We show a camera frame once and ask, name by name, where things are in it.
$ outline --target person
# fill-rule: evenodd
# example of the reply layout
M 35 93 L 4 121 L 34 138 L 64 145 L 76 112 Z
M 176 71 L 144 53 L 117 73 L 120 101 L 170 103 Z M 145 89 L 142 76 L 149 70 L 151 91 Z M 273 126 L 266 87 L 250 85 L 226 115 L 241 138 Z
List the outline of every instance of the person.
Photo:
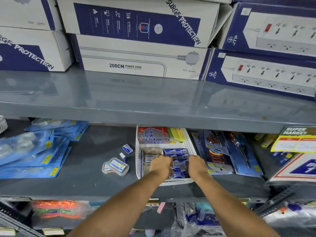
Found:
M 68 237 L 126 237 L 156 188 L 172 173 L 173 159 L 154 158 L 150 171 L 81 222 Z M 227 237 L 280 237 L 267 223 L 209 175 L 205 161 L 189 156 L 189 175 L 210 202 Z

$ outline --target patterned white object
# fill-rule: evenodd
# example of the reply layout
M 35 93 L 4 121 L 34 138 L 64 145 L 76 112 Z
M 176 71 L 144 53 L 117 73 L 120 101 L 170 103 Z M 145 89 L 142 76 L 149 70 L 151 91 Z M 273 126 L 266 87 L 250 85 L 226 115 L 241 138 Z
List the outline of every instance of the patterned white object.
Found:
M 142 173 L 142 149 L 143 148 L 162 148 L 162 149 L 178 149 L 178 148 L 186 148 L 189 152 L 189 155 L 196 155 L 195 148 L 192 144 L 190 136 L 185 128 L 180 128 L 182 134 L 184 136 L 184 143 L 176 143 L 176 144 L 140 144 L 138 141 L 137 133 L 138 127 L 136 127 L 136 175 L 137 178 L 140 179 L 143 176 Z M 188 184 L 192 183 L 194 180 L 192 178 L 185 179 L 167 179 L 160 186 L 168 186 L 168 185 L 178 185 L 178 184 Z
M 0 134 L 8 128 L 8 124 L 4 116 L 0 116 Z

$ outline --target shelf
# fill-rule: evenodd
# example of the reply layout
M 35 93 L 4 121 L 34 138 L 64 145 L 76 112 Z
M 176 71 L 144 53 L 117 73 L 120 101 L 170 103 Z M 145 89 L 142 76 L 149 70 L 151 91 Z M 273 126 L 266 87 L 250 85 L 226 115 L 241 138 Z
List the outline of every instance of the shelf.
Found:
M 27 121 L 7 120 L 9 129 L 0 135 L 10 137 L 23 132 Z M 135 152 L 127 160 L 130 170 L 124 177 L 105 175 L 102 164 L 118 157 L 122 146 L 135 147 L 136 129 L 91 125 L 79 142 L 71 142 L 72 150 L 55 178 L 2 179 L 1 197 L 29 197 L 31 199 L 106 201 L 123 188 L 137 181 Z M 251 202 L 264 203 L 270 197 L 270 189 L 263 178 L 241 175 L 214 176 L 225 189 L 238 198 L 250 198 Z M 161 202 L 205 202 L 207 199 L 195 184 L 161 186 L 152 198 Z
M 0 71 L 5 116 L 280 133 L 316 125 L 314 102 L 198 81 L 80 70 Z
M 161 214 L 157 213 L 157 208 L 143 212 L 138 218 L 134 228 L 136 229 L 165 229 L 171 228 L 174 222 L 173 207 L 171 203 L 166 203 Z M 56 217 L 51 219 L 32 218 L 32 227 L 34 229 L 42 229 L 48 227 L 60 227 L 64 230 L 74 229 L 81 223 L 82 219 L 67 219 Z

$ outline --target cardboard box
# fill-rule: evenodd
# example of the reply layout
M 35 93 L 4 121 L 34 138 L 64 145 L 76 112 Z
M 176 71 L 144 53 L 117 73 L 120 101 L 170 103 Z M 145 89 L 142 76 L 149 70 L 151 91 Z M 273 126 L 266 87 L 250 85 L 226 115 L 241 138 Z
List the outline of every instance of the cardboard box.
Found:
M 72 63 L 64 32 L 0 27 L 0 70 L 65 71 Z
M 316 63 L 212 48 L 205 81 L 314 100 Z
M 233 0 L 233 2 L 251 2 L 292 7 L 316 7 L 316 0 Z
M 1 0 L 0 26 L 63 29 L 56 0 Z
M 316 61 L 316 9 L 237 3 L 218 47 Z
M 58 0 L 58 5 L 68 33 L 203 48 L 232 11 L 197 0 Z
M 170 138 L 167 127 L 139 127 L 137 137 L 141 144 L 168 144 Z
M 210 49 L 72 35 L 84 70 L 180 79 L 202 79 Z

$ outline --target jtp logo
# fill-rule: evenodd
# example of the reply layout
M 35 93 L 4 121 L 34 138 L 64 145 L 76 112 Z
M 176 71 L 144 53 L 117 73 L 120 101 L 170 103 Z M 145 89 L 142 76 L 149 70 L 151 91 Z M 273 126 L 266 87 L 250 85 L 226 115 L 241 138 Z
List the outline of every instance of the jtp logo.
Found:
M 148 33 L 148 23 L 140 23 L 140 32 Z
M 210 76 L 210 77 L 214 77 L 214 79 L 216 78 L 216 75 L 217 75 L 217 72 L 216 72 L 216 71 L 209 73 L 209 76 Z
M 227 42 L 228 43 L 232 43 L 233 45 L 235 45 L 237 39 L 238 39 L 237 35 L 235 37 L 229 37 L 229 38 L 227 38 Z

